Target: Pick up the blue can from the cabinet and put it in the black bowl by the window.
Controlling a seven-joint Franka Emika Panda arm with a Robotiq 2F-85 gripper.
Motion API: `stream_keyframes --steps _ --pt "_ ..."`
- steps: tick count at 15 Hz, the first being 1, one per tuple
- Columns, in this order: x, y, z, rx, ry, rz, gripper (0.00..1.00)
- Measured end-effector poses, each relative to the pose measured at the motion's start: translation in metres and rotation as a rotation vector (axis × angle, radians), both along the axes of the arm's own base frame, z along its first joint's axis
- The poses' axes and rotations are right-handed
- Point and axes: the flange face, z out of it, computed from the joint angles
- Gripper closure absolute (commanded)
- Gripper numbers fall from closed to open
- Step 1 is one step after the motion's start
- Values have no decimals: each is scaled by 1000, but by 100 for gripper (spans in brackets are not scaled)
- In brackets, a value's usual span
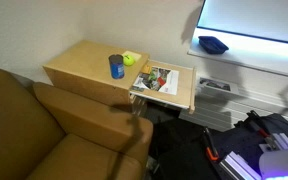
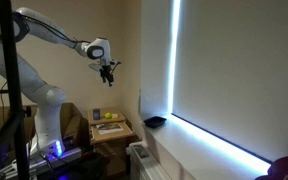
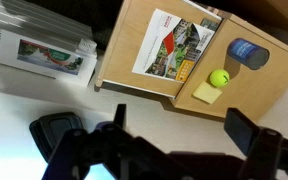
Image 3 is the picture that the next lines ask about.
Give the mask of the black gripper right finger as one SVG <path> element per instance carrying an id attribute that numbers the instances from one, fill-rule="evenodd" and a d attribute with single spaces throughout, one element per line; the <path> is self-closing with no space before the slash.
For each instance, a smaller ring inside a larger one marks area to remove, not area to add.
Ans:
<path id="1" fill-rule="evenodd" d="M 288 175 L 288 139 L 276 130 L 259 127 L 237 108 L 228 108 L 224 130 L 246 156 L 240 180 L 275 180 L 278 170 Z"/>

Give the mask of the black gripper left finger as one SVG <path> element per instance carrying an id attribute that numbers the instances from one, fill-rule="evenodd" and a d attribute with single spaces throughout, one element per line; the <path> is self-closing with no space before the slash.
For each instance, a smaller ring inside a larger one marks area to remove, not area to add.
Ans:
<path id="1" fill-rule="evenodd" d="M 49 159 L 42 180 L 85 180 L 91 167 L 102 164 L 117 180 L 170 180 L 171 159 L 141 137 L 125 131 L 126 104 L 118 104 L 112 122 L 88 133 L 64 133 Z"/>

